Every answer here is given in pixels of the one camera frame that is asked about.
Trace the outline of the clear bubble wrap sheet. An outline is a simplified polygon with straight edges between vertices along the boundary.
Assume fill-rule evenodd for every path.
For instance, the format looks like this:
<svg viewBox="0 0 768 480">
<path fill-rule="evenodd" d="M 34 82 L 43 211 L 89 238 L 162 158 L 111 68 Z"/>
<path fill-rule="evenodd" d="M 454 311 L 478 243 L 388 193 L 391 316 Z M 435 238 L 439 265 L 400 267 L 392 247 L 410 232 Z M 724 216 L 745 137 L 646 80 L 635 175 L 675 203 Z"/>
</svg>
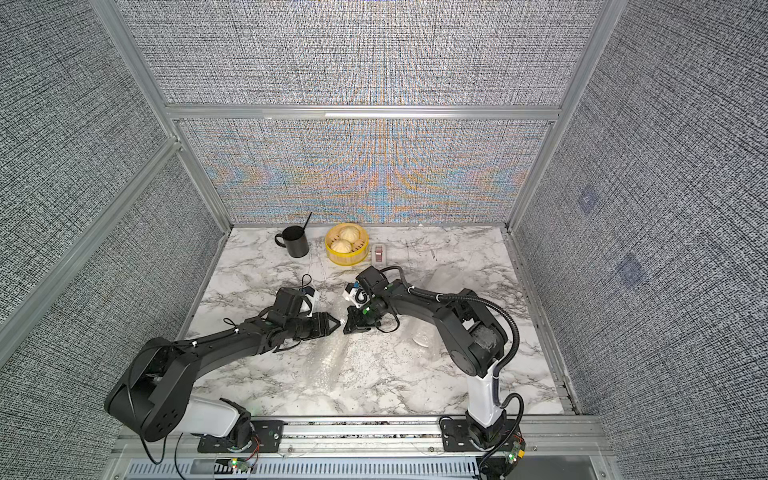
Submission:
<svg viewBox="0 0 768 480">
<path fill-rule="evenodd" d="M 477 291 L 478 277 L 455 267 L 440 266 L 425 282 L 419 284 L 425 290 L 437 293 L 459 293 L 462 289 Z M 416 353 L 426 361 L 434 362 L 445 351 L 437 328 L 426 321 L 408 316 L 404 322 L 405 331 L 400 335 L 407 347 L 414 347 Z"/>
<path fill-rule="evenodd" d="M 260 415 L 346 416 L 381 414 L 381 386 L 388 381 L 380 359 L 394 341 L 378 329 L 346 335 L 341 329 L 244 364 L 239 398 Z"/>
</svg>

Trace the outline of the white ribbed slim vase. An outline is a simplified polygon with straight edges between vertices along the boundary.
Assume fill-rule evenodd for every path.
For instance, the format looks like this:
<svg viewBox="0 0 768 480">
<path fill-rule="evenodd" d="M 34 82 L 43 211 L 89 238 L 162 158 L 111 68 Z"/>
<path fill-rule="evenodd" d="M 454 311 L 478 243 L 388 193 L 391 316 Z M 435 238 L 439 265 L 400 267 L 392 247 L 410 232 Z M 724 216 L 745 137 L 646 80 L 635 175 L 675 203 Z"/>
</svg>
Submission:
<svg viewBox="0 0 768 480">
<path fill-rule="evenodd" d="M 333 335 L 317 340 L 306 358 L 305 378 L 309 387 L 332 390 L 336 387 L 346 361 L 350 338 Z"/>
</svg>

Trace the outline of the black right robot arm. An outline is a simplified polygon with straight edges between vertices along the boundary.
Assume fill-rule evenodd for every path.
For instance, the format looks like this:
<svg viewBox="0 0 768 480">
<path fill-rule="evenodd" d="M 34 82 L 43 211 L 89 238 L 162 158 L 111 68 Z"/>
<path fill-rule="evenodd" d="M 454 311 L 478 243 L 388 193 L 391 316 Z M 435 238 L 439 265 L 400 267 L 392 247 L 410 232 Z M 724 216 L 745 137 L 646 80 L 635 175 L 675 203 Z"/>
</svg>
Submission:
<svg viewBox="0 0 768 480">
<path fill-rule="evenodd" d="M 418 288 L 400 277 L 399 266 L 368 267 L 345 286 L 346 334 L 382 331 L 382 319 L 413 317 L 434 326 L 454 365 L 467 377 L 466 436 L 474 446 L 488 450 L 509 428 L 506 408 L 513 396 L 500 398 L 500 373 L 516 356 L 520 332 L 514 319 L 498 304 L 470 289 L 439 293 Z"/>
</svg>

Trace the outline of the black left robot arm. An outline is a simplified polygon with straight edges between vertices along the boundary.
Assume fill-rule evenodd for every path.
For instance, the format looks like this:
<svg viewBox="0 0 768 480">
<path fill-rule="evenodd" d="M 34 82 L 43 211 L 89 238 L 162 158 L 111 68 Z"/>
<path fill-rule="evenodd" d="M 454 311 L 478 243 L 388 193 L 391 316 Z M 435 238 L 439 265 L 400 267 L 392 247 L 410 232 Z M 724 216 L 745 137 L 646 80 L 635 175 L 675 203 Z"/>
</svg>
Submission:
<svg viewBox="0 0 768 480">
<path fill-rule="evenodd" d="M 189 340 L 149 340 L 107 395 L 105 411 L 146 442 L 189 433 L 213 437 L 231 451 L 248 448 L 255 436 L 251 414 L 231 400 L 193 396 L 194 384 L 245 357 L 283 351 L 287 340 L 331 335 L 341 322 L 314 311 L 314 293 L 282 287 L 271 306 L 229 329 Z"/>
</svg>

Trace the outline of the front bun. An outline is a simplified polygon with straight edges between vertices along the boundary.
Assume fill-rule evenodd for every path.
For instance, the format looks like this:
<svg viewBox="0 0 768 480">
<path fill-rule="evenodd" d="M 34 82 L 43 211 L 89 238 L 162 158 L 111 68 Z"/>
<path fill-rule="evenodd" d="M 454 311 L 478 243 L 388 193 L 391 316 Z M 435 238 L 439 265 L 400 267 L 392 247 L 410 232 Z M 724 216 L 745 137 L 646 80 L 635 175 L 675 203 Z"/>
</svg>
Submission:
<svg viewBox="0 0 768 480">
<path fill-rule="evenodd" d="M 339 238 L 331 244 L 331 250 L 339 254 L 347 254 L 353 251 L 353 244 L 348 240 Z"/>
</svg>

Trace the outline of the bun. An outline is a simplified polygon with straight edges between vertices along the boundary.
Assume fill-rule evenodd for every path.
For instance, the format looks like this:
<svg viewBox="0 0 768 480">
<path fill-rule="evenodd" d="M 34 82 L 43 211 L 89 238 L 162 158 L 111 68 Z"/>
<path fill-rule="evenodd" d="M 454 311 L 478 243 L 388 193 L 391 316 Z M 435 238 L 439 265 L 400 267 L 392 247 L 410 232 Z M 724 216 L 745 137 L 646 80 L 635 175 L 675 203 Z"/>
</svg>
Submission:
<svg viewBox="0 0 768 480">
<path fill-rule="evenodd" d="M 361 238 L 361 233 L 356 226 L 347 225 L 339 231 L 339 238 L 349 242 L 350 244 L 354 244 Z"/>
<path fill-rule="evenodd" d="M 339 238 L 331 244 L 331 250 L 339 254 L 347 254 L 353 251 L 353 244 L 348 240 Z"/>
</svg>

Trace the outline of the yellow steamer basket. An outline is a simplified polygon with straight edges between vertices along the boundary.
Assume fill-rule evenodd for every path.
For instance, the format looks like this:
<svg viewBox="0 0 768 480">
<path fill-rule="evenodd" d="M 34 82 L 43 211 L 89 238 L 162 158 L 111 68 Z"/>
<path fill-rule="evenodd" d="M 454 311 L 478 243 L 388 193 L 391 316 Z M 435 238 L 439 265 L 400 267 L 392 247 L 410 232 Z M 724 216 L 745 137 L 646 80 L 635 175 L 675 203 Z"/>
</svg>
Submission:
<svg viewBox="0 0 768 480">
<path fill-rule="evenodd" d="M 332 263 L 349 267 L 363 262 L 368 257 L 370 238 L 362 226 L 341 223 L 326 233 L 324 245 L 327 257 Z"/>
</svg>

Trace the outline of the small clear box red contents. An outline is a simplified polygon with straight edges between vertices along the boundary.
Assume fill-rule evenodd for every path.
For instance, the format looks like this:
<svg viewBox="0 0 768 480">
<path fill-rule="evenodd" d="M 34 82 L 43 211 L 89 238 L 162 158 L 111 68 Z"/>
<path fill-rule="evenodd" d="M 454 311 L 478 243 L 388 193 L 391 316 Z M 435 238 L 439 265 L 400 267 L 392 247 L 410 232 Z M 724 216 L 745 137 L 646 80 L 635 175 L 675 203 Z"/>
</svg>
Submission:
<svg viewBox="0 0 768 480">
<path fill-rule="evenodd" d="M 383 269 L 387 266 L 387 250 L 385 244 L 377 243 L 371 246 L 371 265 L 377 269 Z"/>
</svg>

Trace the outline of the black cup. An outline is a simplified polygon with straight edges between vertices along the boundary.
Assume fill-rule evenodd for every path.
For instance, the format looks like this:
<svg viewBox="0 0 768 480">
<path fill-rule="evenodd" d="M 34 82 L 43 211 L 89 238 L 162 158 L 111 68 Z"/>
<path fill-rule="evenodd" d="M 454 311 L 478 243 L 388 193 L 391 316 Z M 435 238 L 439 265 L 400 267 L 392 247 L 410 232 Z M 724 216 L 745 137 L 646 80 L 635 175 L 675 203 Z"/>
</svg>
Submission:
<svg viewBox="0 0 768 480">
<path fill-rule="evenodd" d="M 303 258 L 309 253 L 309 243 L 305 228 L 299 225 L 289 226 L 275 235 L 275 243 L 286 250 L 291 258 Z"/>
</svg>

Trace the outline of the back bun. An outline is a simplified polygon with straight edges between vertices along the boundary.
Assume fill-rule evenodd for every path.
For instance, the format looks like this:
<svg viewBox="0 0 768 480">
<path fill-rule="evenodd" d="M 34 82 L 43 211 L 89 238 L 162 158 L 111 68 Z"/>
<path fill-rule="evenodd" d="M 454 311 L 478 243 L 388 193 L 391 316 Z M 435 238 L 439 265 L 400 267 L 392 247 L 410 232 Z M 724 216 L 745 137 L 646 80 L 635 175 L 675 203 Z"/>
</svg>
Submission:
<svg viewBox="0 0 768 480">
<path fill-rule="evenodd" d="M 339 231 L 339 238 L 349 242 L 350 244 L 354 244 L 361 238 L 361 233 L 356 226 L 347 225 Z"/>
</svg>

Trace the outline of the black stick in cup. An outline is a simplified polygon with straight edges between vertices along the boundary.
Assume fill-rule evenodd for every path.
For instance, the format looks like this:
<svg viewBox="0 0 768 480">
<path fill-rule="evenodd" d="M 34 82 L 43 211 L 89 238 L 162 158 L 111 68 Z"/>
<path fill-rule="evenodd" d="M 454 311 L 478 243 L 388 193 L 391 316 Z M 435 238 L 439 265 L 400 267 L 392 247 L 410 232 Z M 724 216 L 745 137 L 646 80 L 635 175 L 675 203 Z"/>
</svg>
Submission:
<svg viewBox="0 0 768 480">
<path fill-rule="evenodd" d="M 311 220 L 311 218 L 312 218 L 312 216 L 313 216 L 313 213 L 314 213 L 314 212 L 310 212 L 310 213 L 308 214 L 308 216 L 307 216 L 307 218 L 306 218 L 306 220 L 305 220 L 305 222 L 304 222 L 304 224 L 303 224 L 303 226 L 302 226 L 302 230 L 303 230 L 303 231 L 305 231 L 305 230 L 307 229 L 307 227 L 308 227 L 308 224 L 310 223 L 310 220 Z"/>
</svg>

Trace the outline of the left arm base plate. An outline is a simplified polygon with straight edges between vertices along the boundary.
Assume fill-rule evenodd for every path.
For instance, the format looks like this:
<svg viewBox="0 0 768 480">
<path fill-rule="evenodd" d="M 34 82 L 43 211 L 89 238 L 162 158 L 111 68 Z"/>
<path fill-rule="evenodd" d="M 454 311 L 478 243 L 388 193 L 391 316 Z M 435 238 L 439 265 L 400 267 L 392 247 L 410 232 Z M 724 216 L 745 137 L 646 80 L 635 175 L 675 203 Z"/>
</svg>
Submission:
<svg viewBox="0 0 768 480">
<path fill-rule="evenodd" d="M 226 437 L 203 435 L 198 453 L 277 453 L 282 441 L 285 423 L 280 420 L 252 420 L 249 426 L 237 424 Z"/>
</svg>

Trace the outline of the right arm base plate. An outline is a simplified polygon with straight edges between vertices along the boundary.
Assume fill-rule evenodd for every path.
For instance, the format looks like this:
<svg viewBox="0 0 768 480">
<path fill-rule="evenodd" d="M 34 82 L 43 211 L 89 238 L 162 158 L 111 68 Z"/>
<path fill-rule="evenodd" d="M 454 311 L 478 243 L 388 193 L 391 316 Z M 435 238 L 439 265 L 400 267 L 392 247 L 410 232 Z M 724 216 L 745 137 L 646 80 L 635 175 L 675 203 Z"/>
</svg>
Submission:
<svg viewBox="0 0 768 480">
<path fill-rule="evenodd" d="M 483 427 L 471 417 L 442 416 L 438 426 L 444 451 L 486 452 L 499 444 L 510 445 L 507 436 L 515 427 L 515 420 L 503 417 L 490 427 Z"/>
</svg>

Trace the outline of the aluminium front rail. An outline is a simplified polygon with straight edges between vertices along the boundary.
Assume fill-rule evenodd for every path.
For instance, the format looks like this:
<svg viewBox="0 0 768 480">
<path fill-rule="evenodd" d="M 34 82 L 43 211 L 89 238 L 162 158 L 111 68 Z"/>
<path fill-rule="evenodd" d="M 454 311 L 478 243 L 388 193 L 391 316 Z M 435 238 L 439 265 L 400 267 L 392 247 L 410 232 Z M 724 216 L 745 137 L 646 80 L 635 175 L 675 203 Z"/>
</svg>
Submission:
<svg viewBox="0 0 768 480">
<path fill-rule="evenodd" d="M 123 431 L 103 479 L 619 479 L 597 418 L 527 415 L 521 439 L 497 451 L 460 437 L 458 417 L 258 417 L 257 437 L 233 453 L 172 435 L 143 445 Z"/>
</svg>

